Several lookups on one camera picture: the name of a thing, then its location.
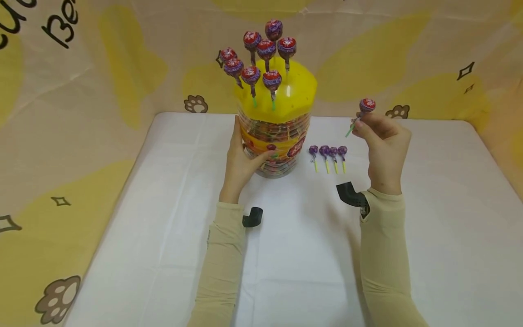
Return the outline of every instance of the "red lollipop wrapper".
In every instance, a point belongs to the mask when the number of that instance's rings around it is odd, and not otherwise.
[[[258,32],[247,31],[243,34],[243,45],[251,53],[251,65],[256,66],[256,46],[262,37]]]
[[[296,40],[294,38],[283,38],[278,41],[278,53],[285,60],[285,70],[290,69],[290,59],[296,54]]]
[[[376,109],[376,102],[374,102],[374,100],[365,98],[360,101],[360,117],[368,112],[372,112],[374,109]]]
[[[272,42],[278,41],[283,34],[283,23],[277,19],[271,19],[265,23],[265,35]]]
[[[220,59],[223,63],[226,63],[227,61],[231,59],[237,59],[238,55],[232,48],[225,48],[220,51]]]
[[[263,74],[263,85],[269,89],[272,101],[276,99],[276,90],[281,84],[281,75],[276,70]]]
[[[251,95],[256,96],[255,85],[260,79],[261,72],[256,66],[246,67],[242,69],[242,79],[245,83],[251,86]]]
[[[243,62],[239,59],[231,59],[225,63],[223,70],[229,76],[236,79],[236,84],[243,88],[242,81],[240,81],[240,75],[242,74]]]
[[[258,56],[265,61],[265,71],[269,71],[269,60],[276,54],[276,45],[271,40],[263,39],[256,47]]]

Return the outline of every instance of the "star doodle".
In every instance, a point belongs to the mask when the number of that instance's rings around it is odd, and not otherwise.
[[[459,76],[458,76],[458,79],[456,81],[459,81],[460,79],[462,79],[463,77],[467,76],[468,74],[472,73],[472,68],[474,67],[474,64],[476,62],[473,61],[470,63],[470,65],[468,65],[467,67],[463,68],[463,69],[460,69],[459,70]]]
[[[22,227],[17,225],[10,215],[0,216],[0,233],[19,230],[22,230]]]
[[[472,89],[474,88],[474,85],[475,84],[472,84],[471,86],[467,87],[467,89],[465,90],[465,93],[463,93],[463,94],[467,94],[469,91],[472,91]]]
[[[216,62],[220,65],[220,68],[223,68],[223,61],[220,60],[220,50],[218,50],[218,57],[216,57]]]
[[[56,206],[57,207],[59,207],[59,206],[70,206],[71,205],[69,202],[67,202],[67,200],[64,197],[57,198],[57,197],[52,196],[51,199],[54,202],[56,202]]]

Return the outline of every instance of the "plastic container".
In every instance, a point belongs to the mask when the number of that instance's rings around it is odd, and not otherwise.
[[[265,72],[263,60],[258,60],[256,66],[262,74]],[[276,110],[272,109],[270,91],[263,85],[262,78],[255,87],[256,107],[248,85],[244,84],[244,89],[235,88],[235,96],[247,154],[255,157],[269,150],[277,152],[257,173],[266,178],[280,178],[296,166],[309,128],[317,81],[296,61],[290,61],[288,76],[285,61],[280,57],[270,60],[270,69],[276,69],[282,77],[276,91]]]

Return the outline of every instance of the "yellow spot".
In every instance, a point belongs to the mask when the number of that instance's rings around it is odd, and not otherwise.
[[[38,325],[34,308],[45,287],[85,273],[132,165],[110,164],[12,215],[22,230],[0,233],[2,325]],[[71,205],[57,206],[51,197],[65,197]]]
[[[474,74],[456,78],[457,73],[447,73],[422,80],[398,94],[388,108],[409,105],[409,118],[466,120],[481,132],[491,111],[481,79]]]
[[[189,95],[201,95],[209,106],[208,112],[233,114],[237,112],[236,98],[233,94],[235,87],[238,86],[234,78],[227,76],[213,61],[192,67],[182,80],[181,91],[184,99]]]
[[[144,98],[165,79],[167,64],[146,49],[134,12],[123,6],[107,8],[98,24],[110,64],[120,114],[126,124],[140,127]]]
[[[516,167],[523,170],[523,129],[520,129],[512,137],[512,141],[510,142],[510,153],[512,154]]]
[[[14,26],[11,14],[0,6],[0,22],[11,28]],[[0,50],[0,128],[7,122],[15,107],[16,100],[24,80],[24,57],[22,44],[18,35],[10,34],[0,29],[9,39],[5,48]]]
[[[314,0],[211,0],[223,12],[243,20],[267,22],[271,19],[285,19],[299,13]]]
[[[523,0],[512,0],[509,14],[512,18],[512,24],[523,33]]]
[[[398,18],[355,37],[316,74],[318,98],[330,102],[358,100],[394,85],[403,77],[407,53],[430,15]]]

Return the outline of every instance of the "white table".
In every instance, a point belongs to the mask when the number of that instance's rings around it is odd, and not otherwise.
[[[401,123],[413,132],[403,191],[420,312],[431,326],[523,325],[523,204],[468,123]],[[303,147],[346,145],[347,174],[321,161],[315,173],[303,151],[289,176],[255,175],[242,193],[245,214],[264,217],[248,231],[233,325],[372,326],[358,291],[359,211],[335,187],[370,184],[349,124],[315,117]],[[232,126],[232,115],[156,117],[67,326],[185,326]]]

